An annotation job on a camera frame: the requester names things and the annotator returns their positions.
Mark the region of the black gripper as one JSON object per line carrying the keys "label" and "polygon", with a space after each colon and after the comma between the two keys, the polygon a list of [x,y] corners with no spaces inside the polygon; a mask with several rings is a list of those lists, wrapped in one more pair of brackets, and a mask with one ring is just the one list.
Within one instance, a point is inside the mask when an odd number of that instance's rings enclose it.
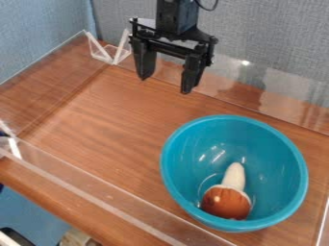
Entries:
{"label": "black gripper", "polygon": [[144,80],[152,75],[156,53],[163,53],[184,60],[180,93],[190,93],[199,85],[206,66],[213,64],[218,39],[201,31],[197,26],[175,34],[159,30],[154,19],[134,17],[130,23],[132,25],[130,44],[139,78]]}

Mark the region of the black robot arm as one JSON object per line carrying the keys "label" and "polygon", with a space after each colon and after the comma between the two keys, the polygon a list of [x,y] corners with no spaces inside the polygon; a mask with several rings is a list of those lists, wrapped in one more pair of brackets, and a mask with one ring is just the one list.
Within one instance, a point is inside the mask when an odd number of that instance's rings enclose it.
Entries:
{"label": "black robot arm", "polygon": [[156,54],[162,53],[183,59],[180,93],[187,94],[199,85],[205,68],[214,63],[217,37],[198,29],[199,10],[211,12],[199,0],[156,0],[154,19],[132,17],[132,48],[136,73],[142,80],[155,70]]}

